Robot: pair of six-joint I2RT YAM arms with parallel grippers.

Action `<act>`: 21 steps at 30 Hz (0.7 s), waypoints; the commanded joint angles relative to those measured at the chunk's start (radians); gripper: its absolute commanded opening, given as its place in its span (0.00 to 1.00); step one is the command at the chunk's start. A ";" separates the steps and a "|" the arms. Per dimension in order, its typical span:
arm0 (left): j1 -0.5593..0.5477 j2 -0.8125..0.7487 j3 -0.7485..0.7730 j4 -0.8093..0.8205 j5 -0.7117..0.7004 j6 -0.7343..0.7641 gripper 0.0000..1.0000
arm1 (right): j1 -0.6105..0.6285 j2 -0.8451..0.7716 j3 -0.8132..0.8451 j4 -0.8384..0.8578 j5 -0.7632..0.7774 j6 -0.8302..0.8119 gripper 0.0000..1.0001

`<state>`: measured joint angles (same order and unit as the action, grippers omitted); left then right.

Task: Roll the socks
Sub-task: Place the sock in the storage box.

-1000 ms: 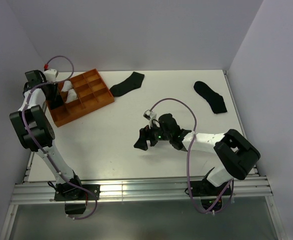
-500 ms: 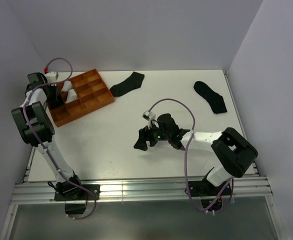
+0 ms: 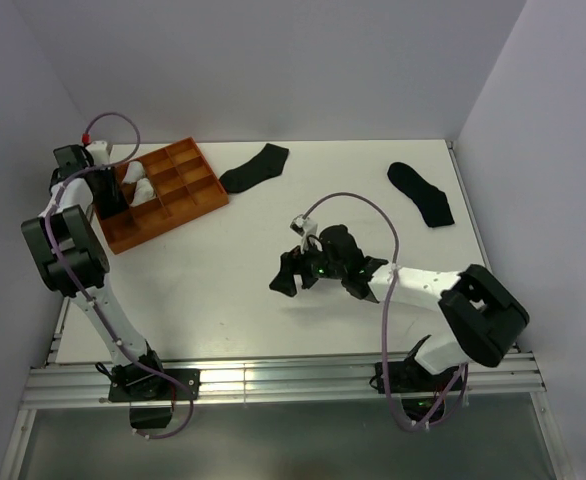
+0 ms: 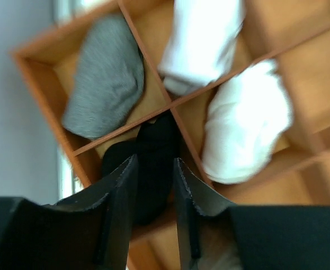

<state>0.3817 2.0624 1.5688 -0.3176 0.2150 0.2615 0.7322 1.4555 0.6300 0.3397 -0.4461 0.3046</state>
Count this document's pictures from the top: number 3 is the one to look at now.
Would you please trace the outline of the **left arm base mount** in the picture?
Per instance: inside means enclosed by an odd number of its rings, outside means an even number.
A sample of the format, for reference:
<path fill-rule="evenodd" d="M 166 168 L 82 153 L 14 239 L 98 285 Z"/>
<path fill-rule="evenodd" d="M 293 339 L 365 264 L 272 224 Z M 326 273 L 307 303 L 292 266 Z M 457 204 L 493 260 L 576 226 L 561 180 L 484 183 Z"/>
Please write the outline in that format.
<path fill-rule="evenodd" d="M 195 401 L 198 398 L 200 373 L 199 369 L 194 368 L 166 371 L 185 389 L 155 375 L 142 378 L 137 386 L 111 385 L 108 401 L 128 404 L 131 427 L 153 433 L 169 426 L 178 401 Z"/>

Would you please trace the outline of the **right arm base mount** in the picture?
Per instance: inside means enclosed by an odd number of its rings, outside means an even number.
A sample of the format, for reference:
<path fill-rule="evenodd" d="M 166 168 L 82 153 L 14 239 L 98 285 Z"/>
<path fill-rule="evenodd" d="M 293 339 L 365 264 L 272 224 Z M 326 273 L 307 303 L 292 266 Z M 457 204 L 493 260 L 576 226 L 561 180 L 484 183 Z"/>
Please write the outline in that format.
<path fill-rule="evenodd" d="M 432 375 L 412 359 L 388 362 L 391 393 L 438 393 L 444 390 L 456 372 L 457 368 L 452 367 L 443 373 Z M 378 394 L 385 394 L 383 373 L 382 362 L 375 363 L 374 375 L 369 380 L 369 386 Z M 462 384 L 463 376 L 455 382 L 452 391 L 461 390 Z"/>

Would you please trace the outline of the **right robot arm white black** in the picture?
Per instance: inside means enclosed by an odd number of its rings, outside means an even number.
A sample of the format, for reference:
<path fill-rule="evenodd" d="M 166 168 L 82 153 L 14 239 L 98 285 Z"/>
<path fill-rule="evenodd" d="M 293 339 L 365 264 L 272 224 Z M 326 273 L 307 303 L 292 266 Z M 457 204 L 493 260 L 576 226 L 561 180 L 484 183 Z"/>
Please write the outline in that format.
<path fill-rule="evenodd" d="M 377 364 L 371 382 L 379 392 L 384 381 L 393 393 L 440 390 L 468 362 L 495 368 L 529 324 L 524 307 L 482 265 L 461 272 L 398 267 L 365 255 L 342 224 L 318 230 L 299 217 L 290 227 L 301 240 L 281 255 L 271 290 L 293 297 L 331 279 L 358 300 L 441 312 L 448 324 L 447 332 L 419 340 L 404 360 Z"/>

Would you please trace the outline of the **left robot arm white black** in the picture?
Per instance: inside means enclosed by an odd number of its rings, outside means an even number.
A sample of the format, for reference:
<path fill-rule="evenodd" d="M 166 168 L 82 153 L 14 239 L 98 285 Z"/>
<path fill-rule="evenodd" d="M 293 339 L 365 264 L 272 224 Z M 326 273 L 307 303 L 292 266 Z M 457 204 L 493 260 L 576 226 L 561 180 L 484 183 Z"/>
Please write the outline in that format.
<path fill-rule="evenodd" d="M 169 389 L 168 375 L 115 298 L 106 252 L 86 215 L 89 207 L 107 218 L 125 211 L 115 171 L 96 168 L 84 145 L 57 148 L 54 157 L 50 201 L 22 223 L 24 240 L 46 287 L 81 309 L 109 350 L 112 366 L 98 362 L 98 372 L 128 399 L 157 399 Z"/>

